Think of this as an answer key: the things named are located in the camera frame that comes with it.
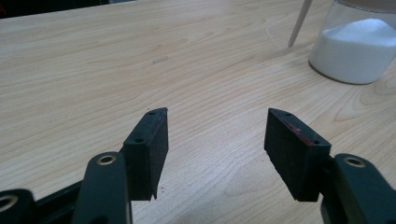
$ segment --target white powder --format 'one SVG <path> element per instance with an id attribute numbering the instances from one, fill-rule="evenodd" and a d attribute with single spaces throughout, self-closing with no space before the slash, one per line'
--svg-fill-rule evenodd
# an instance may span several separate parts
<path id="1" fill-rule="evenodd" d="M 376 81 L 396 56 L 396 30 L 368 19 L 324 30 L 309 61 L 320 73 L 340 81 Z"/>

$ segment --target clear plastic container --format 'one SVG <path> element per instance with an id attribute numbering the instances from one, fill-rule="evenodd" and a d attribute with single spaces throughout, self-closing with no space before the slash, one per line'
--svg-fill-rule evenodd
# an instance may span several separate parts
<path id="1" fill-rule="evenodd" d="M 310 65 L 353 84 L 378 80 L 396 56 L 396 0 L 336 0 L 311 52 Z"/>

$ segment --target red mark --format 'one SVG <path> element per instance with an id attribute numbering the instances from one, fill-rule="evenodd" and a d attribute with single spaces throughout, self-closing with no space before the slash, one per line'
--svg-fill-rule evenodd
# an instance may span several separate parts
<path id="1" fill-rule="evenodd" d="M 289 127 L 291 128 L 291 131 L 294 132 L 295 134 L 297 134 L 297 136 L 300 137 L 300 139 L 305 142 L 307 145 L 309 146 L 313 146 L 314 143 L 311 141 L 311 139 L 303 136 L 303 134 L 301 133 L 301 129 L 297 128 L 296 126 L 294 126 L 290 121 L 282 118 L 283 121 L 285 121 L 285 123 L 287 123 L 289 125 Z"/>
<path id="2" fill-rule="evenodd" d="M 3 8 L 1 4 L 0 4 L 0 14 L 7 15 L 6 10 Z"/>

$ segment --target light wooden surface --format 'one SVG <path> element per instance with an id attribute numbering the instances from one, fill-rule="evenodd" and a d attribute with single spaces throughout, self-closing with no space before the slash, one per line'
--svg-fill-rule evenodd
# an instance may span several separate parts
<path id="1" fill-rule="evenodd" d="M 157 201 L 135 223 L 321 223 L 297 203 L 262 145 L 268 107 L 295 114 L 396 186 L 396 63 L 355 86 L 307 59 L 331 4 L 144 0 L 0 21 L 0 190 L 37 199 L 117 151 L 150 109 L 169 108 Z"/>

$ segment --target wooden table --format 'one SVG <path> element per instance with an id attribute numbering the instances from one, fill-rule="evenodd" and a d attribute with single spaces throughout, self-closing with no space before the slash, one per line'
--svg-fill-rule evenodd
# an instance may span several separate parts
<path id="1" fill-rule="evenodd" d="M 0 21 L 0 190 L 40 199 L 118 151 L 145 112 L 169 108 L 157 201 L 135 223 L 320 223 L 264 152 L 269 107 L 287 110 L 396 187 L 396 63 L 376 83 L 307 62 L 330 0 L 143 0 Z"/>

